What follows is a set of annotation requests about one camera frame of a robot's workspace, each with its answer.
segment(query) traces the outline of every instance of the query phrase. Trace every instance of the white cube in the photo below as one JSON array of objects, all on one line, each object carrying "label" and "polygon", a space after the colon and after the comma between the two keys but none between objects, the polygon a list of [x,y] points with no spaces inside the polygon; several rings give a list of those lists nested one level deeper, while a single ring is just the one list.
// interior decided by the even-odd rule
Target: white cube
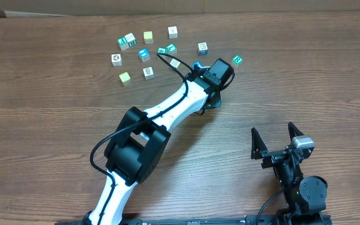
[{"label": "white cube", "polygon": [[153,71],[152,67],[144,68],[144,69],[142,69],[142,71],[144,71],[145,80],[154,78],[154,71]]},{"label": "white cube", "polygon": [[135,46],[137,43],[136,38],[132,33],[125,35],[124,38],[126,38],[127,43],[129,43],[129,47]]},{"label": "white cube", "polygon": [[119,45],[120,47],[120,50],[126,50],[129,48],[129,43],[126,41],[126,38],[124,37],[121,37],[117,40],[117,44]]},{"label": "white cube", "polygon": [[153,32],[152,31],[146,31],[144,32],[144,42],[146,44],[152,44],[154,42],[153,39]]},{"label": "white cube", "polygon": [[202,55],[206,55],[207,53],[208,53],[208,45],[206,44],[206,42],[199,43],[198,44],[198,54],[200,56],[202,56]]},{"label": "white cube", "polygon": [[140,57],[141,61],[145,63],[149,60],[149,52],[146,48],[143,48],[142,50],[138,51],[138,56]]},{"label": "white cube", "polygon": [[178,38],[178,27],[168,27],[167,30],[169,31],[169,39]]},{"label": "white cube", "polygon": [[112,54],[111,59],[113,66],[122,66],[122,56],[120,54]]},{"label": "white cube", "polygon": [[172,61],[170,62],[170,65],[172,65],[174,68],[179,68],[180,66],[180,62],[175,60],[175,59],[172,59]]}]

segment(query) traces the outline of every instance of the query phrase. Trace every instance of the small cube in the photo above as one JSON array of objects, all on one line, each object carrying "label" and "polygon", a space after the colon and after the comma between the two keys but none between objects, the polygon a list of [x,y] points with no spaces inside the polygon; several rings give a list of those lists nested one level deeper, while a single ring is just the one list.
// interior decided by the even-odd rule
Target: small cube
[{"label": "small cube", "polygon": [[149,60],[149,52],[146,48],[143,48],[142,50],[138,51],[138,56],[140,57],[141,61],[145,63]]},{"label": "small cube", "polygon": [[196,61],[194,62],[192,65],[191,65],[191,68],[195,68],[194,65],[196,65],[198,68],[201,68],[203,65],[199,62],[199,61]]},{"label": "small cube", "polygon": [[153,32],[152,31],[146,31],[144,32],[144,42],[146,44],[152,44],[154,42],[153,39]]},{"label": "small cube", "polygon": [[243,63],[243,61],[244,60],[239,55],[237,55],[231,60],[231,66],[237,69]]},{"label": "small cube", "polygon": [[129,48],[129,43],[126,41],[126,38],[121,37],[117,40],[117,43],[119,44],[120,50],[126,50]]},{"label": "small cube", "polygon": [[171,56],[178,53],[178,48],[173,43],[168,45],[166,49],[167,49],[167,53]]},{"label": "small cube", "polygon": [[178,27],[168,27],[169,30],[169,39],[178,38]]},{"label": "small cube", "polygon": [[152,67],[144,68],[144,69],[142,69],[142,71],[144,71],[145,80],[154,78],[154,71],[153,71]]},{"label": "small cube", "polygon": [[157,52],[158,52],[158,53],[165,53],[165,54],[166,54],[166,48],[164,48],[164,47],[159,47],[159,48],[157,49]]},{"label": "small cube", "polygon": [[172,61],[170,62],[170,65],[172,65],[174,68],[179,68],[180,66],[180,62],[175,60],[175,59],[172,59]]},{"label": "small cube", "polygon": [[131,79],[130,79],[130,76],[129,76],[129,74],[127,72],[124,72],[124,73],[120,74],[119,77],[120,77],[120,80],[123,83],[123,86],[127,86],[127,85],[131,84]]},{"label": "small cube", "polygon": [[112,54],[113,66],[122,66],[122,56],[120,54]]},{"label": "small cube", "polygon": [[198,44],[198,54],[200,56],[206,55],[208,53],[208,45],[206,42]]},{"label": "small cube", "polygon": [[125,35],[124,38],[126,38],[127,43],[129,43],[129,47],[135,46],[137,44],[136,38],[132,33]]}]

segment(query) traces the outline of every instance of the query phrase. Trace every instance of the wood grain surface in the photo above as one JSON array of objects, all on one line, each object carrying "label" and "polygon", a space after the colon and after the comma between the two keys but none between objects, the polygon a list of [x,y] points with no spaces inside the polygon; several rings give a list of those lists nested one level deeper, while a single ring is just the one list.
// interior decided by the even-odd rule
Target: wood grain surface
[{"label": "wood grain surface", "polygon": [[[168,39],[168,26],[177,26],[177,39]],[[144,31],[153,44],[143,43]],[[130,32],[138,44],[121,52],[116,39]],[[53,224],[94,209],[106,178],[90,166],[91,148],[131,106],[150,108],[180,87],[154,56],[171,42],[190,64],[236,54],[244,62],[221,108],[189,116],[172,132],[125,213],[256,214],[279,184],[251,160],[250,130],[281,149],[293,121],[316,142],[301,168],[329,183],[324,213],[335,224],[360,224],[360,12],[0,19],[0,224]],[[197,54],[201,42],[206,56]],[[142,63],[137,50],[145,47],[152,56]],[[112,53],[122,54],[123,66],[112,66]],[[155,78],[145,81],[149,66]],[[119,80],[125,71],[127,87]],[[102,150],[96,161],[104,166]],[[265,214],[284,206],[280,197]]]}]

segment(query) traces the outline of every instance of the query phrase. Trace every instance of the black cable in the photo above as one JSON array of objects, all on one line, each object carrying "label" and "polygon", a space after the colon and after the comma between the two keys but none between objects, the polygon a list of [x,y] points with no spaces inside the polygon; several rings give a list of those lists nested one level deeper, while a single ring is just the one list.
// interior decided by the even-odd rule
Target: black cable
[{"label": "black cable", "polygon": [[263,204],[263,206],[261,207],[261,209],[259,210],[257,216],[256,216],[256,225],[259,225],[259,217],[261,217],[261,214],[263,212],[263,210],[265,209],[265,207],[275,198],[277,198],[281,193],[283,193],[283,190],[278,191],[276,194],[274,194],[272,197],[270,197],[265,204]]},{"label": "black cable", "polygon": [[94,163],[94,155],[95,155],[95,152],[96,152],[96,151],[98,150],[98,148],[101,147],[106,141],[112,139],[114,136],[116,136],[116,135],[118,135],[118,134],[120,134],[120,133],[122,133],[122,132],[124,132],[124,131],[127,131],[127,130],[129,130],[129,129],[134,129],[134,128],[140,126],[140,125],[143,125],[144,123],[148,123],[149,121],[152,121],[152,120],[158,118],[159,116],[162,116],[163,114],[167,113],[167,112],[168,112],[169,110],[171,110],[172,108],[176,107],[179,103],[181,103],[181,101],[182,101],[184,98],[187,97],[187,94],[188,94],[188,83],[187,83],[187,81],[186,81],[186,78],[181,74],[181,72],[180,72],[178,69],[176,69],[175,67],[173,67],[172,65],[170,65],[170,63],[168,63],[165,59],[163,59],[162,56],[160,56],[160,54],[161,54],[161,55],[164,55],[164,56],[168,56],[168,57],[170,57],[170,58],[173,58],[173,59],[179,61],[179,62],[182,63],[183,65],[187,66],[187,67],[191,70],[192,73],[194,72],[194,70],[193,70],[189,65],[187,65],[185,62],[181,61],[180,59],[178,59],[178,58],[176,58],[176,57],[174,57],[174,56],[165,54],[165,53],[157,53],[156,55],[158,56],[158,58],[161,59],[161,60],[162,60],[165,64],[167,64],[170,68],[172,68],[172,69],[181,77],[181,79],[183,80],[184,85],[186,86],[186,91],[184,92],[184,94],[181,96],[181,98],[180,98],[178,101],[176,101],[173,105],[169,106],[167,109],[159,112],[159,113],[156,114],[155,116],[149,117],[149,118],[144,119],[144,120],[139,121],[139,122],[136,122],[136,123],[134,123],[133,125],[130,125],[130,126],[128,126],[128,127],[125,127],[125,128],[123,128],[123,129],[121,129],[121,130],[118,130],[118,131],[116,131],[116,132],[114,132],[114,133],[106,136],[104,139],[100,140],[100,141],[98,142],[98,144],[96,144],[96,145],[94,146],[94,148],[92,149],[91,154],[90,154],[90,163],[91,163],[91,166],[92,166],[94,169],[98,170],[99,172],[107,175],[107,176],[112,180],[111,191],[109,192],[109,195],[108,195],[108,197],[107,197],[107,199],[106,199],[106,201],[105,201],[105,203],[104,203],[104,206],[103,206],[102,209],[101,209],[101,213],[99,214],[99,219],[98,219],[97,225],[100,225],[100,223],[101,223],[101,221],[102,221],[102,219],[103,219],[106,206],[108,205],[108,202],[109,202],[109,200],[110,200],[111,197],[112,197],[112,194],[113,194],[113,191],[114,191],[114,187],[116,186],[116,183],[115,183],[115,179],[113,178],[113,176],[112,176],[111,174],[109,174],[107,171],[103,170],[101,167],[97,166],[97,165]]},{"label": "black cable", "polygon": [[263,210],[265,209],[265,207],[275,198],[277,198],[283,191],[285,191],[288,188],[291,188],[295,182],[296,176],[297,176],[297,169],[295,166],[295,162],[294,162],[294,156],[292,154],[292,152],[289,152],[289,157],[291,157],[291,162],[292,162],[292,182],[290,184],[290,186],[285,187],[284,189],[281,189],[280,191],[278,191],[276,194],[274,194],[272,197],[270,197],[265,204],[263,204],[263,206],[261,207],[261,209],[259,210],[257,216],[256,216],[256,225],[259,225],[259,217],[261,217],[261,214],[263,212]]},{"label": "black cable", "polygon": [[231,76],[230,82],[228,82],[228,83],[227,83],[225,86],[223,86],[222,89],[220,89],[220,90],[223,91],[223,90],[225,90],[226,88],[228,88],[228,86],[232,83],[232,81],[233,81],[233,79],[234,79],[235,76],[236,76],[236,73],[233,72],[233,73],[232,73],[232,76]]},{"label": "black cable", "polygon": [[201,112],[201,113],[198,113],[198,112],[194,112],[194,113],[197,114],[197,115],[202,116],[202,115],[205,113],[205,108],[202,108],[202,112]]}]

